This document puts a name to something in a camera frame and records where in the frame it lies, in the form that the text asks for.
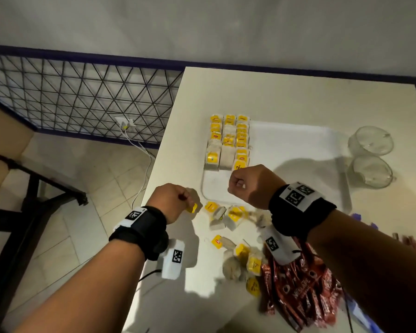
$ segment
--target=glass cup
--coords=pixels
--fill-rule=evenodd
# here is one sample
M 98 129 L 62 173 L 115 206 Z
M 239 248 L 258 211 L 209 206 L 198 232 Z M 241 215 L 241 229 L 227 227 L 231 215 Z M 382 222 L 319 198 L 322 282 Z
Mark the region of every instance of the glass cup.
M 376 126 L 363 126 L 348 139 L 348 148 L 353 156 L 381 156 L 390 153 L 393 147 L 391 135 Z
M 389 186 L 394 179 L 390 166 L 374 155 L 355 157 L 349 171 L 354 181 L 375 189 Z

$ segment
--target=black metal frame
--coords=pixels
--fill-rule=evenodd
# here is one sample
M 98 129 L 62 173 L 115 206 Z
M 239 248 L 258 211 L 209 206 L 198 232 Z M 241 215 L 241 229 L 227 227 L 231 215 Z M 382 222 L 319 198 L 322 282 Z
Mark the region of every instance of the black metal frame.
M 22 166 L 17 161 L 2 155 L 0 155 L 0 160 L 7 164 L 9 170 L 22 170 L 30 175 L 21 212 L 0 209 L 0 231 L 11 233 L 0 253 L 1 325 L 51 215 L 67 202 L 77 200 L 79 205 L 86 205 L 88 200 L 84 192 L 48 179 Z M 38 197 L 40 181 L 46 182 L 64 193 L 43 201 Z

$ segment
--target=hand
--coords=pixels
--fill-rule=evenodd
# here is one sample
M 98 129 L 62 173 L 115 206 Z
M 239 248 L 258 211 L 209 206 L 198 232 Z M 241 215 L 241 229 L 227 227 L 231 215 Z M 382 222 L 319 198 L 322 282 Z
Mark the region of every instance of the hand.
M 146 205 L 159 209 L 166 217 L 166 224 L 171 224 L 186 208 L 194 206 L 194 200 L 186 188 L 167 183 L 156 187 Z
M 264 165 L 239 168 L 231 173 L 228 192 L 259 209 L 268 209 L 270 199 L 286 182 Z

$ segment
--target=qr code patch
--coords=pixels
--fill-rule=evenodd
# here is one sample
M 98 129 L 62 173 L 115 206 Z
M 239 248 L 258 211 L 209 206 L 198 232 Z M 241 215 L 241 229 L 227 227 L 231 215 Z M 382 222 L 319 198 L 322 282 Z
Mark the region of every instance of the qr code patch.
M 305 199 L 305 196 L 295 190 L 292 190 L 285 198 L 285 201 L 290 202 L 292 205 L 297 207 L 303 199 Z
M 276 241 L 272 237 L 266 240 L 266 244 L 268 245 L 268 248 L 270 248 L 271 251 L 277 250 L 279 248 Z
M 312 190 L 310 187 L 307 187 L 306 185 L 300 185 L 296 188 L 298 191 L 304 193 L 305 195 L 313 194 L 315 191 Z
M 174 249 L 174 253 L 172 254 L 172 262 L 173 263 L 182 263 L 182 254 L 183 251 Z

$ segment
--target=wristband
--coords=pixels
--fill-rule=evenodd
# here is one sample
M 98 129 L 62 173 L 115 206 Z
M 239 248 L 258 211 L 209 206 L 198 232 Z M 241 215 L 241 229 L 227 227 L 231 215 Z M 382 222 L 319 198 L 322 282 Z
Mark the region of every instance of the wristband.
M 321 224 L 336 209 L 336 205 L 311 187 L 295 182 L 280 187 L 268 208 L 278 232 L 306 241 L 310 230 Z
M 155 207 L 136 207 L 114 227 L 109 240 L 113 239 L 137 244 L 145 259 L 156 261 L 168 246 L 166 218 Z

